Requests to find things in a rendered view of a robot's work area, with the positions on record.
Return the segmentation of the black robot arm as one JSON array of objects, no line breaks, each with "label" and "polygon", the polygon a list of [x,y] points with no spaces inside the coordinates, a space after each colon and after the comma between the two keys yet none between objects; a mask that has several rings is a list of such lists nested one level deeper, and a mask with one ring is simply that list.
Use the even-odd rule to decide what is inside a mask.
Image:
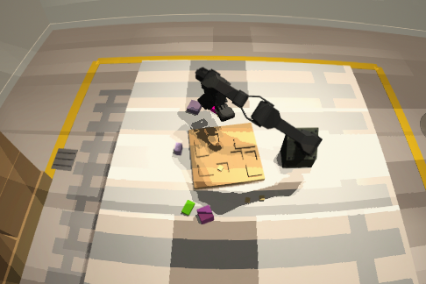
[{"label": "black robot arm", "polygon": [[[298,130],[296,127],[280,118],[280,113],[274,108],[274,104],[270,103],[262,96],[249,96],[244,91],[233,88],[230,82],[220,76],[220,73],[216,70],[208,70],[207,68],[201,67],[199,70],[197,69],[195,71],[195,78],[201,82],[202,89],[207,91],[197,99],[198,103],[201,104],[205,110],[211,110],[214,104],[217,103],[213,94],[218,96],[224,95],[243,111],[246,119],[256,124],[259,128],[261,126],[268,130],[275,128],[277,131],[281,131],[292,138],[295,145],[301,148],[302,155],[312,157],[315,150],[320,146],[323,140],[320,136],[304,129]],[[212,91],[213,94],[211,94],[210,91]],[[259,97],[264,100],[259,101],[251,118],[245,114],[242,108],[249,97]]]}]

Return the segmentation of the pink cube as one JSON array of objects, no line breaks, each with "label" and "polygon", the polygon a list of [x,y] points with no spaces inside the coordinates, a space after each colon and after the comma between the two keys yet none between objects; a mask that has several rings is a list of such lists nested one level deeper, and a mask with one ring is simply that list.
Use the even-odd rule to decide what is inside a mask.
[{"label": "pink cube", "polygon": [[200,217],[201,223],[206,224],[211,221],[214,221],[214,215],[210,209],[210,206],[203,206],[200,209],[197,209],[197,214]]}]

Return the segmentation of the small green block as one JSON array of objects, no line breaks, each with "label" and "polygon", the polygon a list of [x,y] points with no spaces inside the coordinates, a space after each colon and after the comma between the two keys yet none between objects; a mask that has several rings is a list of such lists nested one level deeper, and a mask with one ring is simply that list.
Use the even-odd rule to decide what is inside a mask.
[{"label": "small green block", "polygon": [[194,206],[195,206],[195,203],[194,202],[191,202],[190,200],[187,200],[186,201],[186,203],[184,204],[185,206],[184,206],[184,208],[183,208],[183,210],[181,211],[181,213],[183,213],[183,214],[185,214],[185,215],[188,215],[189,216],[189,214],[190,214],[190,212],[191,212],[191,210],[194,208]]}]

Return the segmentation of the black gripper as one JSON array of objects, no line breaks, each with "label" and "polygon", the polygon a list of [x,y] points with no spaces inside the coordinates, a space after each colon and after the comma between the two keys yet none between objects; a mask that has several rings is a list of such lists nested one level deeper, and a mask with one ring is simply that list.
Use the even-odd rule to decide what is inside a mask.
[{"label": "black gripper", "polygon": [[[210,93],[213,94],[212,91],[210,91]],[[218,115],[221,122],[234,118],[235,112],[233,111],[231,107],[227,105],[228,100],[226,99],[226,96],[224,95],[218,96],[215,94],[213,95],[214,95],[214,99],[217,102],[216,104],[213,103],[215,107],[214,111]]]}]

